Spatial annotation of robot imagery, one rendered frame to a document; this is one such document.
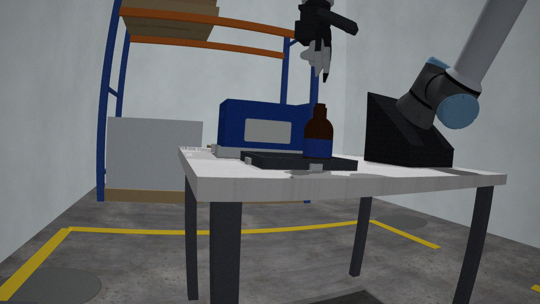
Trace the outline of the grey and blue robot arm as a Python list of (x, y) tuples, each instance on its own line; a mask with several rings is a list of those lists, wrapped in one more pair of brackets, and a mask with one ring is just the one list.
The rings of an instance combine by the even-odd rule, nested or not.
[[(453, 67), (430, 57), (407, 94), (396, 103), (410, 122), (430, 129), (435, 115), (450, 129), (469, 126), (478, 117), (481, 81), (528, 0), (486, 0)], [(355, 36), (357, 23), (319, 7), (318, 16)]]

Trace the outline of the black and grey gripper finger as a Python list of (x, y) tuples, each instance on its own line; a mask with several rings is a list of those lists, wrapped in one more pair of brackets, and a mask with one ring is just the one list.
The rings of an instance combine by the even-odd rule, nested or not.
[[(332, 45), (331, 43), (328, 43), (328, 46), (324, 46), (324, 50), (323, 50), (323, 62), (322, 62), (323, 83), (326, 83), (326, 80), (329, 76), (331, 54), (332, 54)], [(314, 62), (309, 61), (308, 63), (310, 66), (315, 67)]]
[(324, 50), (324, 41), (323, 41), (323, 27), (322, 25), (318, 26), (318, 29), (315, 32), (316, 40), (313, 40), (309, 43), (309, 48), (305, 51), (302, 51), (300, 57), (303, 60), (309, 60), (315, 62), (315, 72), (316, 77), (322, 70), (323, 62), (323, 50)]

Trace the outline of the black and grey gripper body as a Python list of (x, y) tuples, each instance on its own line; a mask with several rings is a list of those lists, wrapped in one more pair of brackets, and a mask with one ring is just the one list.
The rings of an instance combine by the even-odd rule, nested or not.
[(326, 0), (308, 0), (305, 4), (298, 5), (300, 19), (295, 21), (294, 38), (303, 46), (309, 46), (312, 40), (316, 40), (315, 32), (319, 25), (323, 27), (324, 45), (328, 46), (328, 43), (331, 43), (331, 24), (316, 14), (320, 6), (331, 10), (331, 5)]

